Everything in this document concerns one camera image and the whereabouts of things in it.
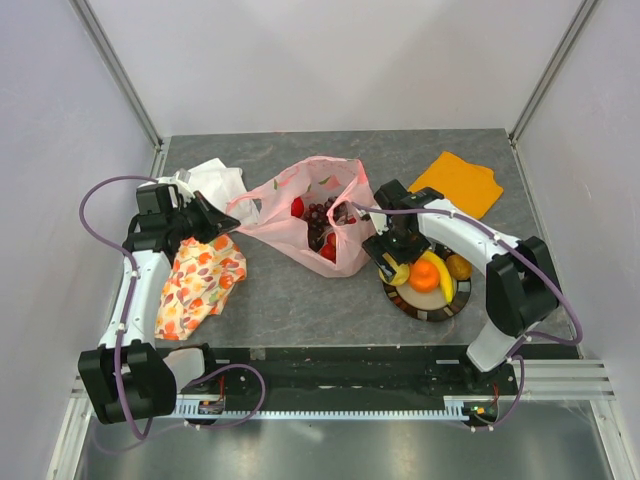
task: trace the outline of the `floral cloth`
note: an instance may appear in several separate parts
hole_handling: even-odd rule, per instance
[[[186,340],[207,315],[222,313],[246,268],[247,260],[228,235],[207,245],[193,238],[182,242],[162,289],[156,338]]]

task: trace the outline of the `white cloth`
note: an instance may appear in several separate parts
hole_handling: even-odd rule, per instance
[[[219,158],[201,163],[190,169],[189,173],[189,188],[192,191],[200,190],[209,203],[221,212],[227,210],[227,204],[231,200],[247,193],[242,181],[242,169],[227,168]],[[238,203],[229,215],[240,220],[242,225],[255,224],[258,221],[258,209],[251,200]]]

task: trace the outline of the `folded cloth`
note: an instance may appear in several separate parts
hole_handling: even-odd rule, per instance
[[[493,170],[467,163],[450,152],[442,155],[413,182],[410,192],[431,187],[473,218],[482,218],[496,203],[503,188],[493,179]]]
[[[186,340],[208,315],[219,315],[234,285],[247,275],[247,261],[228,235],[209,244],[182,242],[162,289],[156,338]]]
[[[247,193],[242,182],[241,168],[227,168],[219,158],[204,162],[189,170],[187,185],[199,190],[209,203],[224,212],[234,198]],[[251,200],[238,202],[229,215],[240,220],[243,225],[258,221],[258,210]]]

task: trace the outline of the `fruit plate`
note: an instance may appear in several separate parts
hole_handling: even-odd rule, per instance
[[[446,260],[453,252],[444,245],[436,244],[434,253]],[[419,293],[409,283],[394,287],[382,282],[387,298],[404,313],[425,322],[443,322],[459,313],[471,296],[471,279],[457,281],[453,279],[453,301],[447,302],[439,288],[429,293]]]

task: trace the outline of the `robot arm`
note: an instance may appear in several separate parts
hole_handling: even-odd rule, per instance
[[[173,412],[176,394],[205,372],[206,345],[177,349],[165,358],[155,350],[158,302],[182,240],[194,237],[209,243],[240,222],[217,210],[200,192],[192,192],[185,174],[188,172],[138,187],[139,212],[123,244],[132,253],[137,271],[133,272],[125,257],[120,291],[107,330],[97,349],[80,354],[78,371],[102,423],[125,420],[114,377],[115,346],[125,309],[121,373],[127,404],[135,419]],[[137,277],[136,288],[127,303],[132,276]]]
[[[395,270],[386,255],[398,264],[411,263],[420,258],[433,241],[463,256],[486,276],[486,308],[490,321],[469,345],[465,359],[475,370],[474,374],[499,367],[520,338],[558,307],[558,300],[542,280],[495,241],[500,238],[523,254],[558,285],[547,246],[539,238],[522,241],[484,224],[480,229],[473,225],[477,220],[465,221],[469,219],[466,214],[430,188],[412,194],[393,180],[383,185],[374,197],[385,210],[431,210],[391,216],[369,214],[377,235],[367,239],[363,248],[387,280],[393,278]]]

